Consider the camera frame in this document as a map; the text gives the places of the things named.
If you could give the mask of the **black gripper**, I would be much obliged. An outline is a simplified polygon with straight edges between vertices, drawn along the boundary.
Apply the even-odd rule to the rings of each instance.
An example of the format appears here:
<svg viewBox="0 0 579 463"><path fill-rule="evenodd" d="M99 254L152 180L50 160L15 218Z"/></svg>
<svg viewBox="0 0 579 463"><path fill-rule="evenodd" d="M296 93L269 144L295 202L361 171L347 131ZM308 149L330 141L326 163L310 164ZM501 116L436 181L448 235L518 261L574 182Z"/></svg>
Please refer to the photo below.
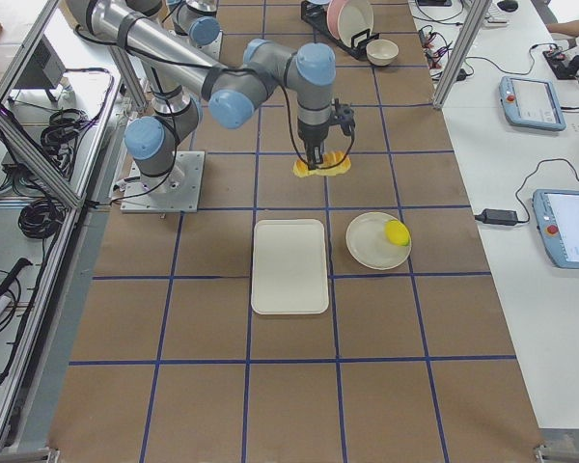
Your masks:
<svg viewBox="0 0 579 463"><path fill-rule="evenodd" d="M317 169L323 161L323 146L328 136L328 131L328 123L298 124L298 136L303 142L309 169Z"/></svg>

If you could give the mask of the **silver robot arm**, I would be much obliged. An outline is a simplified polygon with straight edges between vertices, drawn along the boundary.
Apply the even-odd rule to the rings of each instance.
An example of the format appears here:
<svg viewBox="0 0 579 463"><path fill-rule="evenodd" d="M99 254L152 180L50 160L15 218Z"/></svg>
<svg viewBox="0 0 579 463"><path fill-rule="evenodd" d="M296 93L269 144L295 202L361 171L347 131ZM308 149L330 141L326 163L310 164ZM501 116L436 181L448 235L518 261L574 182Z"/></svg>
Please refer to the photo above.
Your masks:
<svg viewBox="0 0 579 463"><path fill-rule="evenodd" d="M324 153L333 123L336 60L323 43L299 49L274 41L248 43L240 68L229 68L170 33L157 18L158 1L69 1L70 13L91 36L109 41L194 92L216 121L230 129L247 122L275 89L296 93L297 133L305 153L294 164L299 176L331 176L341 155Z"/></svg>

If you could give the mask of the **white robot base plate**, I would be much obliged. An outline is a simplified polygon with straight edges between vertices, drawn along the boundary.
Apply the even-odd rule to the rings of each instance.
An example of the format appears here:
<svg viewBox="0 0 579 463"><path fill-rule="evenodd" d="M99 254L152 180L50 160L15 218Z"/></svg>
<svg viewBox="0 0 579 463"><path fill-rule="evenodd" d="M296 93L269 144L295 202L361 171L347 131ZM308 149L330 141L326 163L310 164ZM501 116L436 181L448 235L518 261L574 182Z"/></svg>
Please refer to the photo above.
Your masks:
<svg viewBox="0 0 579 463"><path fill-rule="evenodd" d="M179 151L168 177L146 177L135 161L129 174L136 177L125 186L123 213L194 213L198 210L206 154Z"/></svg>

